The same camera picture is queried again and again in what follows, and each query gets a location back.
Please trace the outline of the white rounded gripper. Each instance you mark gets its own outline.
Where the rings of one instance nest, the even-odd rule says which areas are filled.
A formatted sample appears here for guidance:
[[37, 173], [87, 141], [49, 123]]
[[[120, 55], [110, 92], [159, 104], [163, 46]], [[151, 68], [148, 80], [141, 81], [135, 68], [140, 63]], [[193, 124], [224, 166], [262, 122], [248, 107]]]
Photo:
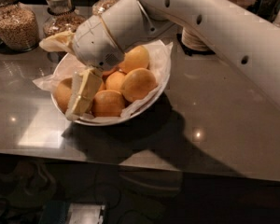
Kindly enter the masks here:
[[79, 119], [91, 108], [94, 95], [103, 82], [99, 69], [111, 70], [124, 59], [124, 52], [99, 16], [88, 18], [78, 26], [75, 34], [60, 32], [42, 39], [39, 46], [47, 52], [74, 53], [85, 65], [98, 68], [86, 68], [73, 74], [72, 94], [65, 112], [69, 120]]

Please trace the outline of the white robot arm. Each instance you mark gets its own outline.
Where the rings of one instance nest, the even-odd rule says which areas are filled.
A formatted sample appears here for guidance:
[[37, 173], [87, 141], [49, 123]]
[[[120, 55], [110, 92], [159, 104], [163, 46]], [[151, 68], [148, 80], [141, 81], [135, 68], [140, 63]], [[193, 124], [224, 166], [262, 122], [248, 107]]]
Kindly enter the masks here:
[[50, 36], [40, 47], [110, 70], [125, 52], [159, 38], [174, 23], [197, 35], [280, 108], [280, 28], [228, 0], [119, 0], [73, 34]]

